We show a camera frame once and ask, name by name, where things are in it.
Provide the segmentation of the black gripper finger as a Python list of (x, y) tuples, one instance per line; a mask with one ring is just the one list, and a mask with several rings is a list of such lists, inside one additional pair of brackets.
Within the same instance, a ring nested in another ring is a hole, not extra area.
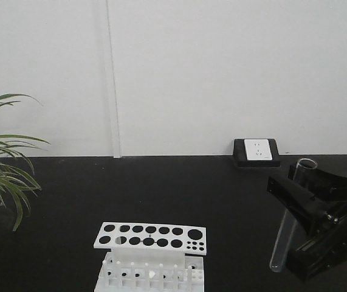
[(291, 179), (269, 176), (267, 191), (277, 198), (307, 234), (313, 234), (326, 214), (326, 203), (312, 199), (313, 194)]
[(311, 201), (347, 203), (347, 177), (320, 169), (298, 169), (290, 166), (288, 178), (307, 191)]

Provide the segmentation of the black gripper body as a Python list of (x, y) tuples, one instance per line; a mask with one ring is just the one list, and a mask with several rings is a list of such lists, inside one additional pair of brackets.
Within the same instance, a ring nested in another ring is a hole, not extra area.
[(287, 269), (309, 280), (347, 261), (347, 199), (338, 201), (313, 236), (287, 255)]

